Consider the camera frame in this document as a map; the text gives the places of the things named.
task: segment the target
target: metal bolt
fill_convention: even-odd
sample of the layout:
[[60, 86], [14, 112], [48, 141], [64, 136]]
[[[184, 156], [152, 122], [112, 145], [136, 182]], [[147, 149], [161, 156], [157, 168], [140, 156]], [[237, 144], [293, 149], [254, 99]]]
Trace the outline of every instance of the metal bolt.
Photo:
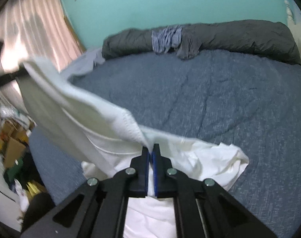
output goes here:
[[89, 186], [95, 186], [95, 185], [97, 185], [97, 183], [98, 183], [98, 179], [96, 179], [96, 178], [90, 178], [90, 179], [88, 179], [88, 181], [87, 181], [87, 184], [89, 185]]
[[215, 181], [213, 179], [208, 178], [204, 180], [204, 184], [206, 186], [213, 186], [215, 184]]
[[167, 173], [170, 175], [170, 176], [174, 176], [176, 173], [177, 173], [177, 170], [175, 168], [168, 168], [167, 169]]
[[126, 168], [125, 172], [130, 176], [136, 173], [136, 170], [133, 167]]

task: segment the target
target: white floor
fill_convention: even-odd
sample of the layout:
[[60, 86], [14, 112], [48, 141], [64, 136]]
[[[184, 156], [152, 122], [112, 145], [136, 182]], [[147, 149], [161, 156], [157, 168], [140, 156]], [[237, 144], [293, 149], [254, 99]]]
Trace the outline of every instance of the white floor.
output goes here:
[[18, 217], [21, 216], [21, 211], [15, 202], [18, 200], [18, 195], [8, 188], [3, 178], [3, 172], [4, 167], [0, 157], [0, 222], [17, 231], [21, 231], [21, 225], [17, 221]]

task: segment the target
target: pink curtain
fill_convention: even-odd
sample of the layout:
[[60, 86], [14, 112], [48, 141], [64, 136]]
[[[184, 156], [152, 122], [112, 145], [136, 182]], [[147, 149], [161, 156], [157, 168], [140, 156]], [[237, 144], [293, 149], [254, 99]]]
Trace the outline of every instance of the pink curtain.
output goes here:
[[[15, 71], [19, 61], [35, 55], [49, 58], [61, 71], [81, 55], [63, 17], [60, 0], [10, 0], [0, 13], [0, 73]], [[0, 95], [26, 111], [16, 82], [2, 87]]]

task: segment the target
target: teal wall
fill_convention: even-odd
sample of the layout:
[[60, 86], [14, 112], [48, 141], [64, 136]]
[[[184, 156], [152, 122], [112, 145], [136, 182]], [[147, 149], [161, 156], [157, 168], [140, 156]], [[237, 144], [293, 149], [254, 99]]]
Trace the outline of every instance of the teal wall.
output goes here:
[[87, 47], [126, 28], [257, 19], [286, 24], [284, 0], [61, 0]]

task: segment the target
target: blue blanket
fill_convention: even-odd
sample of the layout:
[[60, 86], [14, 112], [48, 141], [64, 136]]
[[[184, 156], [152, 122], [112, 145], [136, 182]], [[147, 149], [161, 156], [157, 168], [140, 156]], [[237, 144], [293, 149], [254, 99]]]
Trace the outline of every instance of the blue blanket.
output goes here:
[[[224, 50], [187, 61], [145, 53], [108, 60], [75, 84], [127, 108], [139, 124], [241, 147], [250, 164], [230, 193], [279, 238], [300, 226], [300, 65]], [[84, 181], [80, 163], [37, 128], [30, 146], [55, 202]]]

